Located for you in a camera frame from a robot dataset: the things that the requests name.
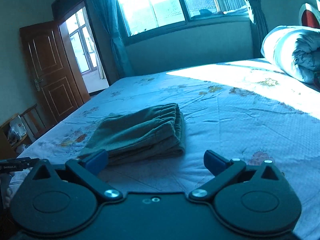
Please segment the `white rolled duvet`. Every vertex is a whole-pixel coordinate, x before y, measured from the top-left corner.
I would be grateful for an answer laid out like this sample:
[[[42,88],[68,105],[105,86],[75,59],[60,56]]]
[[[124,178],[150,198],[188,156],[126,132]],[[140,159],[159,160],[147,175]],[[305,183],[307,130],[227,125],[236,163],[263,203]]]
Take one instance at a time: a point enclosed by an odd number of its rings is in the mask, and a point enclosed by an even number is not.
[[[261,45],[261,54],[289,76],[313,83],[319,72],[319,29],[280,25],[271,30]]]

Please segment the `teal curtain near door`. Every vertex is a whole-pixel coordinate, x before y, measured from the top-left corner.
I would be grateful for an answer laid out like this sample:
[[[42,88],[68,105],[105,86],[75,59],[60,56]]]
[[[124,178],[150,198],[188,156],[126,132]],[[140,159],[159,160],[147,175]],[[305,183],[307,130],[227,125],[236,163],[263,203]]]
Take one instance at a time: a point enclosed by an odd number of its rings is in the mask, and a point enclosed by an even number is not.
[[[110,37],[112,54],[119,77],[134,76],[123,39],[119,31],[118,11],[116,0],[90,0],[97,12],[100,22]]]

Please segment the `brown wooden door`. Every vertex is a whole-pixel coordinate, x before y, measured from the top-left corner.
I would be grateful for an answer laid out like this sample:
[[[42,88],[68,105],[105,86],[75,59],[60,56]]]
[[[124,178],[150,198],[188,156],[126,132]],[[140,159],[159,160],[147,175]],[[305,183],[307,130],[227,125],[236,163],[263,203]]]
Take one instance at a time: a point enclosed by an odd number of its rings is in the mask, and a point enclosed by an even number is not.
[[[24,58],[36,95],[51,126],[91,97],[80,73],[65,22],[44,22],[20,29]]]

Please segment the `light blue floral bedsheet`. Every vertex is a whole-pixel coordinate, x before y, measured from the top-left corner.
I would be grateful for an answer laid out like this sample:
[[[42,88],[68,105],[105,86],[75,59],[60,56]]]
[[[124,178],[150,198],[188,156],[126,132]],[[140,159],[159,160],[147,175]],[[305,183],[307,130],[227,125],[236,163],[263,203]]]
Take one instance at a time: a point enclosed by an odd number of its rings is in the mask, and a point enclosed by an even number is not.
[[[302,203],[296,234],[319,239],[319,91],[265,59],[121,79],[22,156],[64,163],[80,154],[104,117],[167,103],[184,115],[185,154],[108,167],[102,180],[121,191],[190,192],[212,178],[206,150],[251,165],[270,159]]]

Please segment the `grey-green fleece pants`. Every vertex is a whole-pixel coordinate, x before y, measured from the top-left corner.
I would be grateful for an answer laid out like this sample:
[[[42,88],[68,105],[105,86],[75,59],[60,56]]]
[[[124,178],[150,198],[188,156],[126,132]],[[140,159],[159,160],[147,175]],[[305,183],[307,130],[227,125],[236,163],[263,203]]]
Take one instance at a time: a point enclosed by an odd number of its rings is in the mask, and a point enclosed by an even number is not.
[[[111,165],[184,155],[184,115],[176,103],[110,114],[97,126],[80,157],[100,150],[108,153]]]

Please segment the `red white headboard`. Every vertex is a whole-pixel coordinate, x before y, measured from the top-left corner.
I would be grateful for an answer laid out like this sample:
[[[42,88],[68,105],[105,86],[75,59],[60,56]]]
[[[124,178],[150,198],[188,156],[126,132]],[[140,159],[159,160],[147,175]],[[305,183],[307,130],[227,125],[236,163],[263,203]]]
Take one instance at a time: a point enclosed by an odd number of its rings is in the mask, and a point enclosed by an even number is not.
[[[299,24],[301,26],[319,29],[319,8],[304,3],[299,10]]]

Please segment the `balcony window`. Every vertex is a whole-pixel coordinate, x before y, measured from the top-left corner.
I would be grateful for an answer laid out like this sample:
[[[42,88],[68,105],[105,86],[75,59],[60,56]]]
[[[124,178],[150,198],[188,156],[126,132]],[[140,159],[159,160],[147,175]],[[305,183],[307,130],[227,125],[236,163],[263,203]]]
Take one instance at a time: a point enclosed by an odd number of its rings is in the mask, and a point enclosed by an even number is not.
[[[81,74],[98,70],[94,41],[89,34],[86,8],[82,7],[66,20],[69,38]]]

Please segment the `teal curtain near headboard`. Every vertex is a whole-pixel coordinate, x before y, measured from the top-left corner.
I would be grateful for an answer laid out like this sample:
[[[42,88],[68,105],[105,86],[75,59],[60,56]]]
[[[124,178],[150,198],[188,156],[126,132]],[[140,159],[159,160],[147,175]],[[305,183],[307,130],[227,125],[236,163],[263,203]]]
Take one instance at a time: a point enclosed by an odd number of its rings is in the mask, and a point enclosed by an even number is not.
[[[262,57],[261,46],[265,36],[268,34],[268,26],[265,14],[261,7],[261,0],[245,0],[249,19],[251,21],[251,32],[253,41],[253,55],[255,58]]]

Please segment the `large bedroom window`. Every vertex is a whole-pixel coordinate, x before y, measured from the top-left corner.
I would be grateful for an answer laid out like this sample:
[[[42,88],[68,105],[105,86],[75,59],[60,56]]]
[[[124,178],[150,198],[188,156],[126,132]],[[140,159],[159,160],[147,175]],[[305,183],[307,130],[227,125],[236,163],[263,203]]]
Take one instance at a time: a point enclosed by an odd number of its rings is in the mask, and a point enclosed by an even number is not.
[[[117,0],[128,37],[219,16],[245,15],[245,0]]]

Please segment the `wooden side table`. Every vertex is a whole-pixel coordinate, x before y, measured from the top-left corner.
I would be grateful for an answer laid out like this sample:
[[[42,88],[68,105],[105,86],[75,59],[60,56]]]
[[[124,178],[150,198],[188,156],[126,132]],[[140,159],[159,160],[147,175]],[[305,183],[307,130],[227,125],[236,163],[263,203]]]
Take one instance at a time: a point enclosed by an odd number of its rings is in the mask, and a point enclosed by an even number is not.
[[[1,125],[1,160],[18,157],[30,144],[31,139],[18,114]]]

